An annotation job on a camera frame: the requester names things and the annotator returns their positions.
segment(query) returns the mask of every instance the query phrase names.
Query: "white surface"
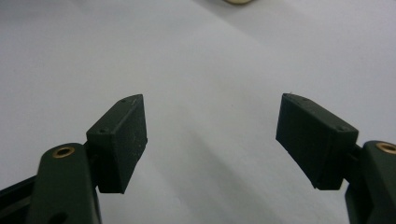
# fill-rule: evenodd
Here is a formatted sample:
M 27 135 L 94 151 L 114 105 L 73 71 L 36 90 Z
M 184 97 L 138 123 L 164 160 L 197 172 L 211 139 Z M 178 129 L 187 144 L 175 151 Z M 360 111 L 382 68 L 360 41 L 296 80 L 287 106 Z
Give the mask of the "white surface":
M 148 145 L 104 223 L 348 223 L 275 140 L 283 92 L 395 142 L 392 0 L 0 0 L 0 189 L 143 93 Z

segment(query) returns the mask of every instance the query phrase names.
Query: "dark green plastic part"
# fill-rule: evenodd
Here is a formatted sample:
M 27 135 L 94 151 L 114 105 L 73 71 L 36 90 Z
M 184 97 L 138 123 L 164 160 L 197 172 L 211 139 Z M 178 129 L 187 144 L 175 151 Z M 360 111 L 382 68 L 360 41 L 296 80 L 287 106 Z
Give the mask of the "dark green plastic part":
M 361 169 L 373 200 L 373 211 L 367 223 L 396 223 L 396 150 L 392 153 L 380 149 L 378 144 L 385 142 L 370 141 L 363 146 Z
M 340 189 L 344 157 L 358 130 L 304 97 L 284 93 L 276 140 L 299 164 L 314 188 Z
M 88 131 L 90 158 L 102 193 L 123 193 L 146 147 L 143 95 L 116 102 Z
M 62 157 L 66 154 L 61 151 L 58 152 L 61 158 L 55 158 L 61 148 L 64 152 L 73 148 L 73 153 Z M 84 146 L 55 147 L 41 158 L 27 223 L 100 223 L 95 195 Z

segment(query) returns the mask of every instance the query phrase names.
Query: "white table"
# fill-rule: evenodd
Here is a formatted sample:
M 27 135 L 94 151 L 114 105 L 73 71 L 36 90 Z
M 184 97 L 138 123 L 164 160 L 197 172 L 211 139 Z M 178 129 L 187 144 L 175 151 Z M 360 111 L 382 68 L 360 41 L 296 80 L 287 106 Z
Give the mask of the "white table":
M 396 142 L 392 0 L 1 0 L 0 189 L 145 96 L 148 145 L 104 223 L 348 223 L 275 140 L 283 92 Z

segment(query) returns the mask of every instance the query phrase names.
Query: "brass insert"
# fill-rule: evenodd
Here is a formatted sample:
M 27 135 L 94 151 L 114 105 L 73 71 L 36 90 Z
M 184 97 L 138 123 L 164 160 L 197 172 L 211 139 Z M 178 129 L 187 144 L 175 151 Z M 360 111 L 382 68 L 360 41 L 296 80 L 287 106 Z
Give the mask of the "brass insert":
M 75 149 L 73 147 L 60 147 L 53 152 L 52 157 L 56 159 L 60 159 L 60 158 L 68 157 L 74 152 Z
M 396 155 L 396 146 L 389 143 L 377 143 L 376 147 L 383 150 L 384 152 L 388 152 L 390 154 Z

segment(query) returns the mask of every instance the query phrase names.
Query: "screw hole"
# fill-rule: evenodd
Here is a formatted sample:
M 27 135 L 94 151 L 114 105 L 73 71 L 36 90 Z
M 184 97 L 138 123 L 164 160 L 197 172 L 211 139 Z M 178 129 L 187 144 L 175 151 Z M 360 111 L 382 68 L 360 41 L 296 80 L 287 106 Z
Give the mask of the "screw hole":
M 62 224 L 65 223 L 67 220 L 67 214 L 66 213 L 58 213 L 53 215 L 49 219 L 49 224 Z
M 396 154 L 396 146 L 395 145 L 388 144 L 388 143 L 378 143 L 378 144 L 376 144 L 376 146 L 385 152 L 388 152 L 390 154 Z
M 348 131 L 349 129 L 345 126 L 337 126 L 335 127 L 338 131 L 344 132 L 344 131 Z
M 57 159 L 67 157 L 73 154 L 74 151 L 75 149 L 73 147 L 61 147 L 53 152 L 52 157 Z

